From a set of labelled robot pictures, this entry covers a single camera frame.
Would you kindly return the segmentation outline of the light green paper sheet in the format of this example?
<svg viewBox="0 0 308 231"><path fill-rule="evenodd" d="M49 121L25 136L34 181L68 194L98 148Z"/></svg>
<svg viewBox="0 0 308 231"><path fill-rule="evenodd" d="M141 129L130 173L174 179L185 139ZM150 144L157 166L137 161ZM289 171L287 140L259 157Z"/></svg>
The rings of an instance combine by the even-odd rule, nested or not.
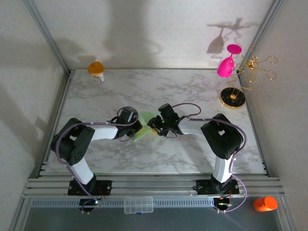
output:
<svg viewBox="0 0 308 231"><path fill-rule="evenodd" d="M139 121L142 128L134 135L133 142L140 140L142 137L152 132L152 129L147 124L154 117L156 117L156 114L153 112L141 111L139 113Z"/></svg>

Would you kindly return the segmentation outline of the white cup with orange lid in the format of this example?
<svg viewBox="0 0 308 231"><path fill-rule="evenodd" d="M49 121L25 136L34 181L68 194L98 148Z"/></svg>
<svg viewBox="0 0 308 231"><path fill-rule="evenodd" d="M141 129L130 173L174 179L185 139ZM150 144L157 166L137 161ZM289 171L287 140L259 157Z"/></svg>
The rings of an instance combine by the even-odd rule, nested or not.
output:
<svg viewBox="0 0 308 231"><path fill-rule="evenodd" d="M91 63L88 66L88 73L91 74L96 81L104 82L104 66L102 63L98 61Z"/></svg>

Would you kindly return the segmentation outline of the clear plastic compartment box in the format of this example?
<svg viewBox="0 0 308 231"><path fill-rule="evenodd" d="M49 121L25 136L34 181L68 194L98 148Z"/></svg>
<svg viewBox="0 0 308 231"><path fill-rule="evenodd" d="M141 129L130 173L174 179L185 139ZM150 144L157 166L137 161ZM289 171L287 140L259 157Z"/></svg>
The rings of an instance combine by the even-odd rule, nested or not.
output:
<svg viewBox="0 0 308 231"><path fill-rule="evenodd" d="M154 210L154 200L152 197L130 197L124 200L125 214L152 213Z"/></svg>

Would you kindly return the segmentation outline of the pink wine glass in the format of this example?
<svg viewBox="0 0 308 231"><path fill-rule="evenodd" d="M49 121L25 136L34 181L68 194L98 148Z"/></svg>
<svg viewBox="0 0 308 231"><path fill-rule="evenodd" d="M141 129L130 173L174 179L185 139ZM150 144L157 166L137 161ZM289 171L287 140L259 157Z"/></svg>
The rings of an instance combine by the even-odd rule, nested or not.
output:
<svg viewBox="0 0 308 231"><path fill-rule="evenodd" d="M230 44L227 46L227 51L230 53L230 56L225 58L218 66L217 74L220 77L228 78L231 76L234 70L234 60L233 56L241 54L242 48L236 44Z"/></svg>

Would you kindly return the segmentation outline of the black controller board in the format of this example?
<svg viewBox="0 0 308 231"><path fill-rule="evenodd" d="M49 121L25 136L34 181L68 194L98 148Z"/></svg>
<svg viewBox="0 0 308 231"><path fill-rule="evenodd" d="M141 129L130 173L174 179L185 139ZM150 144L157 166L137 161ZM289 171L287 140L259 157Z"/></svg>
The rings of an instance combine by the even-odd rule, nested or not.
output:
<svg viewBox="0 0 308 231"><path fill-rule="evenodd" d="M93 214L100 211L102 208L102 204L97 199L89 199L83 200L82 205L79 208L82 214Z"/></svg>
<svg viewBox="0 0 308 231"><path fill-rule="evenodd" d="M214 200L214 209L217 211L227 211L232 206L231 196L216 197Z"/></svg>

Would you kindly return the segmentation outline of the orange plastic cup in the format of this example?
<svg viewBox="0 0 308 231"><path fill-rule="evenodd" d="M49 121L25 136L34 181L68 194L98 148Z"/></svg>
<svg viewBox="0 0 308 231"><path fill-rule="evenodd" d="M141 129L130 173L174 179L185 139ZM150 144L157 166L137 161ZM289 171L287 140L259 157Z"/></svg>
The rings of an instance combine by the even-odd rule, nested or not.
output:
<svg viewBox="0 0 308 231"><path fill-rule="evenodd" d="M255 199L253 202L253 208L257 212L267 212L275 210L278 207L276 199L272 196L265 196Z"/></svg>

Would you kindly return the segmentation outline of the aluminium frame rail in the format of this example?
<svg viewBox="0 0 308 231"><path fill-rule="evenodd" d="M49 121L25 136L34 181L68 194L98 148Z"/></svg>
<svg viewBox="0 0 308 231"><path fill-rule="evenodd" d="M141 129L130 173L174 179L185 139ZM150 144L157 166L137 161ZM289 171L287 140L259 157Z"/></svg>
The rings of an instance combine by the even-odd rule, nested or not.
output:
<svg viewBox="0 0 308 231"><path fill-rule="evenodd" d="M193 189L197 180L209 180L209 175L100 175L97 180L111 180L110 197L152 196L152 197L185 197L199 196ZM69 197L67 194L68 176L44 176L28 179L22 192L23 198ZM239 196L245 192L249 196L284 194L278 177L266 175L239 175Z"/></svg>

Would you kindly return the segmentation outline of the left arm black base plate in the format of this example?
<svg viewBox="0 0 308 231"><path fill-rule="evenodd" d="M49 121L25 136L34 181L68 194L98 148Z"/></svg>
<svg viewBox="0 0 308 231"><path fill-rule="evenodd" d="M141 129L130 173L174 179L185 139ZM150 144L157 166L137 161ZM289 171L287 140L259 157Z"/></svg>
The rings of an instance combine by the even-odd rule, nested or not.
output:
<svg viewBox="0 0 308 231"><path fill-rule="evenodd" d="M93 196L108 196L111 193L112 181L111 180L95 180L89 182L83 187ZM68 195L70 196L85 196L87 195L84 190L80 187L76 180L72 180L69 183Z"/></svg>

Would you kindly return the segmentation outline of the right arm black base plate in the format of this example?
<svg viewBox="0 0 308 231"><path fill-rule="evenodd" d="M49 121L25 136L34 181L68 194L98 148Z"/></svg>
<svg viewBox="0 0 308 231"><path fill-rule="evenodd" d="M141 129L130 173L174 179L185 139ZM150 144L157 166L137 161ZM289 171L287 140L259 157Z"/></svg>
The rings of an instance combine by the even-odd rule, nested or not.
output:
<svg viewBox="0 0 308 231"><path fill-rule="evenodd" d="M224 183L214 180L197 180L193 189L197 191L198 195L227 195L240 193L238 182L234 179Z"/></svg>

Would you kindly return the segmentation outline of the aluminium frame post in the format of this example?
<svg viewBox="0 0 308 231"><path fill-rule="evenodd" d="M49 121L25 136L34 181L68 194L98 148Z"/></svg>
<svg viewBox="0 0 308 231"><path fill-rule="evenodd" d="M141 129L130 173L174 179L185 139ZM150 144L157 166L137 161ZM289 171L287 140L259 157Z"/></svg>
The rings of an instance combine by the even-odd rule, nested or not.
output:
<svg viewBox="0 0 308 231"><path fill-rule="evenodd" d="M43 36L44 40L46 41L49 50L52 52L53 56L55 57L57 63L60 65L64 73L69 76L71 74L71 69L68 67L66 62L64 61L63 56L61 55L51 33L49 32L48 27L46 26L39 10L37 9L33 0L21 0L24 6L26 7L27 11L29 12L31 18L33 19L34 23L36 24L37 28L39 29L41 35Z"/></svg>
<svg viewBox="0 0 308 231"><path fill-rule="evenodd" d="M257 49L260 48L260 43L283 2L284 0L272 1L239 67L242 67L245 60L250 59L257 52Z"/></svg>

